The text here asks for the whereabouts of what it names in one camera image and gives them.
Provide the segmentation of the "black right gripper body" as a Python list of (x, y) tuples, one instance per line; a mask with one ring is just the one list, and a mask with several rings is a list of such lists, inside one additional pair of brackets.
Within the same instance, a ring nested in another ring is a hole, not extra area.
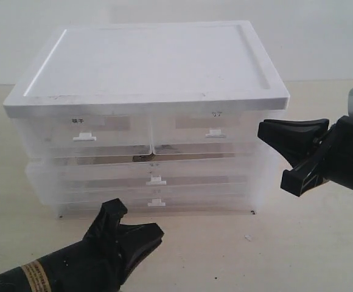
[(317, 119), (315, 123), (322, 128), (317, 135), (319, 143), (332, 134), (340, 135), (328, 143), (328, 152), (319, 163), (315, 187), (332, 181), (353, 190), (353, 117), (342, 116), (333, 126), (329, 125), (329, 119)]

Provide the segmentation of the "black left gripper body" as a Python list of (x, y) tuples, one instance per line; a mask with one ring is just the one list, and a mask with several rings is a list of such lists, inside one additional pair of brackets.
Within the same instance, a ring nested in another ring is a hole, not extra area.
[(118, 239), (84, 238), (44, 256), (52, 291), (119, 291), (125, 283)]

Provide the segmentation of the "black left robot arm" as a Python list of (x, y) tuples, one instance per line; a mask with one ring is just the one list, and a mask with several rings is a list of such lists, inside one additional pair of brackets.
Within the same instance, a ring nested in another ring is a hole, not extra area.
[(120, 199), (104, 202), (77, 243), (0, 274), (0, 291), (119, 291), (162, 242), (156, 223), (126, 225)]

